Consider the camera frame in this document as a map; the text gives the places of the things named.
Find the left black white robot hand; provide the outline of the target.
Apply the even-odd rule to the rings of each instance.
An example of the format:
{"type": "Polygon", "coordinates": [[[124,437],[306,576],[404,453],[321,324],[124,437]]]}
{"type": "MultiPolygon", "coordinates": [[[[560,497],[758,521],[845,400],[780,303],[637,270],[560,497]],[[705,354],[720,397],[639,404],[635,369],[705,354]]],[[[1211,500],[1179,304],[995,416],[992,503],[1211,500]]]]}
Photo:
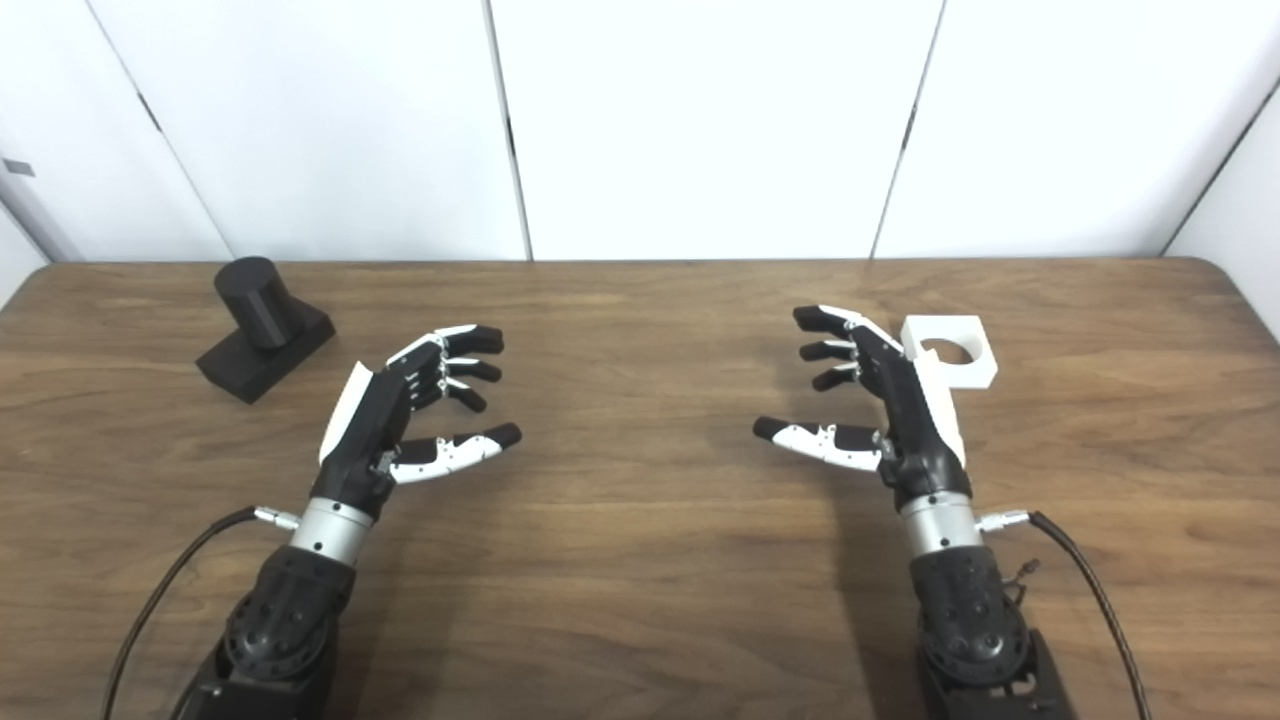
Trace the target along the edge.
{"type": "Polygon", "coordinates": [[[311,498],[376,521],[396,487],[461,471],[517,445],[522,432],[513,423],[452,437],[404,437],[412,415],[442,400],[484,411],[486,401],[465,378],[498,382],[500,369],[476,356],[504,347],[494,327],[453,325],[420,336],[378,370],[356,363],[320,445],[311,498]]]}

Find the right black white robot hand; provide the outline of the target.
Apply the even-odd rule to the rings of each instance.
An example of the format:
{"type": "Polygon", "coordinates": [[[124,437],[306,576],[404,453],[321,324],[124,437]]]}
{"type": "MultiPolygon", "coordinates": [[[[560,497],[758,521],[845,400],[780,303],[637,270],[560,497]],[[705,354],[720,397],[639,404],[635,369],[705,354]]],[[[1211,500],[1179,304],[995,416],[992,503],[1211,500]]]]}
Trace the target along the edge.
{"type": "Polygon", "coordinates": [[[838,365],[813,379],[813,388],[826,392],[858,384],[883,404],[887,425],[759,416],[754,434],[837,468],[878,474],[892,489],[896,509],[942,493],[972,498],[957,416],[937,360],[909,357],[902,343],[852,310],[817,304],[795,307],[792,316],[801,331],[829,334],[828,340],[804,345],[801,359],[838,360],[838,365]]]}

